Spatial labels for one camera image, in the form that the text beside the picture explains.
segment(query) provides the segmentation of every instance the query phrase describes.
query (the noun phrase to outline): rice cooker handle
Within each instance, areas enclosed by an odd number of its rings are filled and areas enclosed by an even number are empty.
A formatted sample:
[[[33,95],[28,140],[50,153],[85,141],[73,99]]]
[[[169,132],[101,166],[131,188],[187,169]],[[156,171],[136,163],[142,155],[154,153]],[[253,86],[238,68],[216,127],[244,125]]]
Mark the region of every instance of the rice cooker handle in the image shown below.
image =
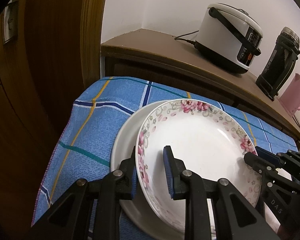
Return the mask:
[[[228,19],[224,17],[216,8],[211,7],[209,10],[209,15],[221,22],[228,29],[228,31],[230,31],[233,34],[233,36],[236,37],[250,53],[252,53],[255,56],[259,56],[261,54],[260,49],[257,49],[250,41],[248,41],[237,30],[237,28],[234,27],[232,23],[229,22]]]

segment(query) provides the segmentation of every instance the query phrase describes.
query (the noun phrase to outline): plaid towel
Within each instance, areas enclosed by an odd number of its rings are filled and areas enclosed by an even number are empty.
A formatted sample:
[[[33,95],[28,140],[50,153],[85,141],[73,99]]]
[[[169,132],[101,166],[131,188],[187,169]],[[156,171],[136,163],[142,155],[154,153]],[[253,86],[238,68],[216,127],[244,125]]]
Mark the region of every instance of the plaid towel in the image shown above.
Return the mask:
[[[298,151],[294,140],[281,131],[234,107],[217,101],[131,77],[105,77],[74,102],[70,120],[50,158],[38,191],[34,224],[79,178],[101,179],[110,172],[112,145],[124,122],[141,107],[167,99],[193,98],[215,105],[244,128],[255,146],[272,153]],[[153,239],[122,213],[120,239]]]

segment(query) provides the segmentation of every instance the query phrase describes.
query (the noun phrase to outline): power cord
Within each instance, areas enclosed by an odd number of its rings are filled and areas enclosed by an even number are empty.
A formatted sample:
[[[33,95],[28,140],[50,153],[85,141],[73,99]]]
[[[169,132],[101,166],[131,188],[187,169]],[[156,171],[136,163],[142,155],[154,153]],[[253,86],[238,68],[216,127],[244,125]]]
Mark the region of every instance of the power cord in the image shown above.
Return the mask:
[[[194,44],[195,44],[195,41],[186,40],[186,39],[180,39],[180,37],[187,36],[187,35],[190,35],[190,34],[194,34],[194,33],[197,33],[198,31],[199,31],[199,30],[197,30],[197,31],[195,31],[195,32],[191,32],[191,33],[183,34],[183,35],[180,35],[180,36],[177,36],[177,37],[175,37],[174,39],[175,39],[175,40],[186,41],[186,42],[188,42],[188,43],[190,43],[190,44],[194,45]]]

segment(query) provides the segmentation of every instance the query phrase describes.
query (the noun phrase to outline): rice cooker lid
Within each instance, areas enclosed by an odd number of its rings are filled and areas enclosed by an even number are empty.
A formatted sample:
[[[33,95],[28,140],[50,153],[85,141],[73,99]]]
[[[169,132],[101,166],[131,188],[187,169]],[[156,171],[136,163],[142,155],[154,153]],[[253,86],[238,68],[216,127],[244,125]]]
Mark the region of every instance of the rice cooker lid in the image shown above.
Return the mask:
[[[249,26],[251,26],[254,30],[256,30],[261,37],[263,37],[263,32],[261,30],[261,27],[257,24],[257,22],[254,19],[252,19],[249,16],[249,14],[246,11],[242,9],[237,9],[235,7],[223,3],[211,3],[209,4],[208,9],[210,9],[211,7],[216,8],[218,11],[223,11],[228,14],[231,14],[239,18],[240,20],[246,22],[247,24],[249,24]]]

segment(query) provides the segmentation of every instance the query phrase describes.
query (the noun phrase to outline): metal screw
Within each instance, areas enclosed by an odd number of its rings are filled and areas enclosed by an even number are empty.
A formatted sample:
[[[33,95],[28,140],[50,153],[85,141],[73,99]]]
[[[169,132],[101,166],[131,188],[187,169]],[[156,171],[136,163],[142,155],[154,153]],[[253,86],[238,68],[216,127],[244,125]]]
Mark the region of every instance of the metal screw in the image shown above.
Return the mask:
[[[227,186],[229,184],[229,180],[227,179],[220,179],[219,180],[219,183],[223,186]]]
[[[113,172],[113,175],[116,176],[116,177],[120,177],[122,174],[123,174],[123,172],[120,171],[120,170],[115,170],[115,171]]]
[[[192,172],[189,171],[189,170],[184,170],[184,171],[182,172],[182,174],[185,175],[186,177],[190,177],[190,176],[192,175]]]
[[[86,184],[86,180],[85,179],[78,179],[77,180],[77,185],[78,186],[83,186],[84,184]]]

